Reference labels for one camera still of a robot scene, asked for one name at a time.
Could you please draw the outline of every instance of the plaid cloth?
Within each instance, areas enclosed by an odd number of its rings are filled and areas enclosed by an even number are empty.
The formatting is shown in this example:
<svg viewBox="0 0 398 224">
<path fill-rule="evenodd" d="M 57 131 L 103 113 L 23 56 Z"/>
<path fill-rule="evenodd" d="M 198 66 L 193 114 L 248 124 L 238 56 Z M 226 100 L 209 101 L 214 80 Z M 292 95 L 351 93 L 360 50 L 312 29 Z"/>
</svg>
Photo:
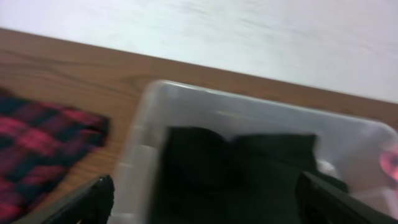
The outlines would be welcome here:
<svg viewBox="0 0 398 224">
<path fill-rule="evenodd" d="M 37 205 L 76 161 L 104 144 L 108 129 L 97 115 L 0 96 L 0 223 Z"/>
</svg>

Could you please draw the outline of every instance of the wooden table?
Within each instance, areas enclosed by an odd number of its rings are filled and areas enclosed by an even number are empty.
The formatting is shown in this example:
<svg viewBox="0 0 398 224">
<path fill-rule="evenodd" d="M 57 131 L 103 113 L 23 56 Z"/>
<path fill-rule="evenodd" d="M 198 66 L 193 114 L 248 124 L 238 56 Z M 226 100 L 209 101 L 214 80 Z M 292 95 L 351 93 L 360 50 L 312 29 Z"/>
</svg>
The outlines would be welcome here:
<svg viewBox="0 0 398 224">
<path fill-rule="evenodd" d="M 140 96 L 159 79 L 379 119 L 398 128 L 393 103 L 0 29 L 0 86 L 112 119 L 107 146 L 79 162 L 43 205 L 114 172 Z"/>
</svg>

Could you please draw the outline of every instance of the storage box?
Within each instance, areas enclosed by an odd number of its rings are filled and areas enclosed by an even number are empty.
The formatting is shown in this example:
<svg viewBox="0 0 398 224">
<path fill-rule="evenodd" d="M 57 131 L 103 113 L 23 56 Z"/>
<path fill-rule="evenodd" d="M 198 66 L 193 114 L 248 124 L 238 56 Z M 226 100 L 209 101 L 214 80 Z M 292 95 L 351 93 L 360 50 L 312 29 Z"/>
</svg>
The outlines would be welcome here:
<svg viewBox="0 0 398 224">
<path fill-rule="evenodd" d="M 196 126 L 226 139 L 242 134 L 315 133 L 318 168 L 345 181 L 350 192 L 398 218 L 391 180 L 379 155 L 398 143 L 388 125 L 274 101 L 169 81 L 147 89 L 116 174 L 116 201 L 109 223 L 145 223 L 159 155 L 169 126 Z"/>
</svg>

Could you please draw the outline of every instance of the black garment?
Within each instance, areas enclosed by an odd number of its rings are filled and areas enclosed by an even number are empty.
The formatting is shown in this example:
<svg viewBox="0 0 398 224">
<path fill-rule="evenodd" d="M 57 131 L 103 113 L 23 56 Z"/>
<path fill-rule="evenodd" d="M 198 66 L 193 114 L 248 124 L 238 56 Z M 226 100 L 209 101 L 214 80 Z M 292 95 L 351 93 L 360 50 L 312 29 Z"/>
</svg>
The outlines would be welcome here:
<svg viewBox="0 0 398 224">
<path fill-rule="evenodd" d="M 314 135 L 260 134 L 231 144 L 202 128 L 171 128 L 154 194 L 150 224 L 300 223 L 295 186 L 317 171 Z"/>
</svg>

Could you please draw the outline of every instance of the black cloth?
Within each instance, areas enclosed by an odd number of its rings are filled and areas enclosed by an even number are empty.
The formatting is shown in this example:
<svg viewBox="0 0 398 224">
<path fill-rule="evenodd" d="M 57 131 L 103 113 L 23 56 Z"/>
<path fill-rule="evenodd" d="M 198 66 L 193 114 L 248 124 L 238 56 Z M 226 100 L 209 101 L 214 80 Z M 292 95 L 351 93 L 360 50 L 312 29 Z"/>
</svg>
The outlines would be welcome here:
<svg viewBox="0 0 398 224">
<path fill-rule="evenodd" d="M 258 134 L 231 143 L 203 128 L 171 128 L 154 192 L 150 224 L 300 223 L 295 186 L 319 173 L 314 135 Z"/>
</svg>

